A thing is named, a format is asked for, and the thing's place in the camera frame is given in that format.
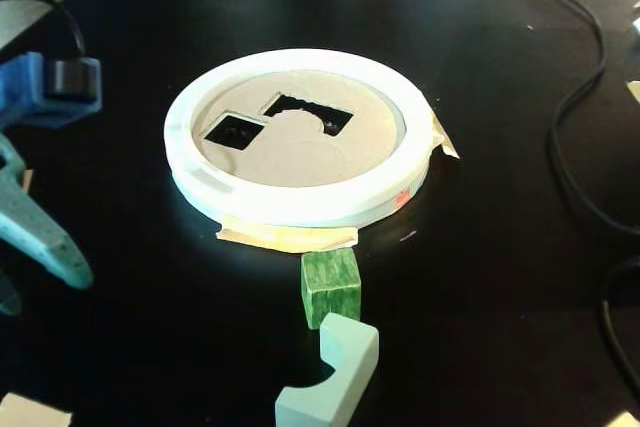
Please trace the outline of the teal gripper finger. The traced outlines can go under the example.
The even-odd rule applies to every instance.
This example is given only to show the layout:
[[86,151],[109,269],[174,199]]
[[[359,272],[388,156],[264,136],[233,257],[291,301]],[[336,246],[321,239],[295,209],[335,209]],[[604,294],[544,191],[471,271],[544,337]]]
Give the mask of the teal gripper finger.
[[21,313],[21,297],[4,272],[0,274],[0,311],[7,316]]
[[23,189],[25,163],[6,137],[1,138],[1,159],[1,239],[67,285],[91,287],[93,273],[79,247]]

